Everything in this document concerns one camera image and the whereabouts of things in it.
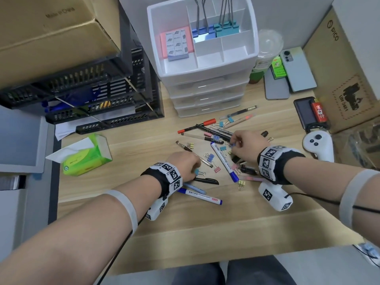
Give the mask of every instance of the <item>red lighter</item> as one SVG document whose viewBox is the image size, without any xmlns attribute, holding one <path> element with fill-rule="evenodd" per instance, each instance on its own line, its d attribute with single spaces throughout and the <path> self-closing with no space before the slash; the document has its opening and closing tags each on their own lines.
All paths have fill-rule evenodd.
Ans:
<svg viewBox="0 0 380 285">
<path fill-rule="evenodd" d="M 311 103 L 311 108 L 313 109 L 314 115 L 318 122 L 326 122 L 327 116 L 323 112 L 321 103 L 316 99 L 314 103 Z"/>
</svg>

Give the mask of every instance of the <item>gray smartphone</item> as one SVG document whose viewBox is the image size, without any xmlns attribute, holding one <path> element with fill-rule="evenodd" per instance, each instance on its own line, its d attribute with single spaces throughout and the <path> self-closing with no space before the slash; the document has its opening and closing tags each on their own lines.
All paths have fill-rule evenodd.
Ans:
<svg viewBox="0 0 380 285">
<path fill-rule="evenodd" d="M 285 100 L 290 97 L 287 78 L 274 79 L 270 68 L 264 75 L 264 84 L 267 100 Z"/>
<path fill-rule="evenodd" d="M 316 87 L 314 76 L 301 47 L 283 50 L 280 57 L 293 92 Z"/>
</svg>

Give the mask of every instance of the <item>left hand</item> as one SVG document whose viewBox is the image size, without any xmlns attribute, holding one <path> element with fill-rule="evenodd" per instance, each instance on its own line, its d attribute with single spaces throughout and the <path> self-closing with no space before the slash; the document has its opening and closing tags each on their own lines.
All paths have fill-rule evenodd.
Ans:
<svg viewBox="0 0 380 285">
<path fill-rule="evenodd" d="M 173 153 L 166 161 L 177 167 L 183 182 L 193 180 L 196 177 L 194 170 L 201 166 L 201 159 L 188 151 Z"/>
</svg>

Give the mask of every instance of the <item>right arm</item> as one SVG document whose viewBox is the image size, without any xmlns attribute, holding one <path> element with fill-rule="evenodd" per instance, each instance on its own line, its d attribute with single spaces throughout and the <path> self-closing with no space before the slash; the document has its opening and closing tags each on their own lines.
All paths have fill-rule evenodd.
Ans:
<svg viewBox="0 0 380 285">
<path fill-rule="evenodd" d="M 256 164 L 261 151 L 270 146 L 258 132 L 236 131 L 231 138 L 232 153 Z M 340 201 L 349 182 L 364 168 L 295 157 L 284 167 L 286 179 L 306 194 L 331 201 Z M 360 191 L 355 205 L 380 209 L 380 175 L 374 176 Z M 339 207 L 320 201 L 319 204 L 339 219 Z M 353 228 L 360 235 L 380 245 L 380 215 L 361 210 L 353 211 Z"/>
</svg>

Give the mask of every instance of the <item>clear plastic lid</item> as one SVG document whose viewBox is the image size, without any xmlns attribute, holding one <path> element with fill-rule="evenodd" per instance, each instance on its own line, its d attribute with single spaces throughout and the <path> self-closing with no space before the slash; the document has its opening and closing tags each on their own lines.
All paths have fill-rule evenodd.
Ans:
<svg viewBox="0 0 380 285">
<path fill-rule="evenodd" d="M 284 46 L 282 35 L 275 30 L 259 31 L 259 59 L 273 59 L 278 56 Z"/>
</svg>

